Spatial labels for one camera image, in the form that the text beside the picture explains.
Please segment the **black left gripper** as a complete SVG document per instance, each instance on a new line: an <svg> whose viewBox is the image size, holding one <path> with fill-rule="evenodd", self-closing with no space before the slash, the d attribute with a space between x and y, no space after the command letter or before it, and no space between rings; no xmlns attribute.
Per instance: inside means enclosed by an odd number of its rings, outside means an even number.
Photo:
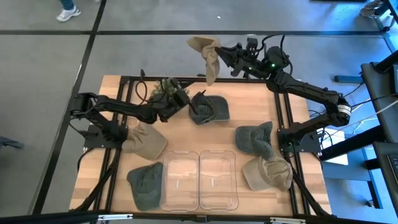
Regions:
<svg viewBox="0 0 398 224"><path fill-rule="evenodd" d="M156 112L160 121L166 123L173 115L187 105L190 116L199 116L200 114L196 106L204 106L206 104L204 92L197 92L191 99L185 92L176 92L171 97L161 99L160 102L156 103Z"/></svg>

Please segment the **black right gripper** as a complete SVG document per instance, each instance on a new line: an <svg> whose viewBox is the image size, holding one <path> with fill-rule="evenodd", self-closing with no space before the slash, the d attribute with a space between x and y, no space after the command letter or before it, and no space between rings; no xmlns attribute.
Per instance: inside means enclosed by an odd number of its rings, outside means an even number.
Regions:
<svg viewBox="0 0 398 224"><path fill-rule="evenodd" d="M271 63L258 60L258 52L253 47L243 49L242 44L237 43L233 47L216 47L215 51L227 67L233 68L230 73L233 77L241 71L257 78L267 78L271 73Z"/></svg>

